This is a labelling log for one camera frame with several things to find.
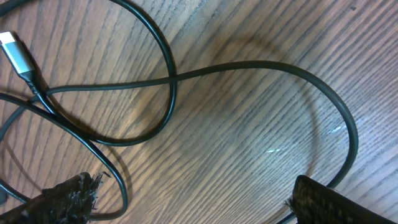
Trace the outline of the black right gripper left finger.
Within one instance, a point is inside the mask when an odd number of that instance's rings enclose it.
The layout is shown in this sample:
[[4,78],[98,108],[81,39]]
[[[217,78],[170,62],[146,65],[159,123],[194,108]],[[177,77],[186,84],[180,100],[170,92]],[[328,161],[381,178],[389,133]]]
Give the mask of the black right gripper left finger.
[[102,175],[82,172],[1,215],[1,224],[87,224]]

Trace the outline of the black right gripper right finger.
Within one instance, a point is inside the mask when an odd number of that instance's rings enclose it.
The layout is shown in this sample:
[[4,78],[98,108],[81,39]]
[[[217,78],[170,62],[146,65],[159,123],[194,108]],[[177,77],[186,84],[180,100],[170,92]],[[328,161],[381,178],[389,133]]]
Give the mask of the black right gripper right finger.
[[297,177],[287,205],[300,224],[394,224],[305,175]]

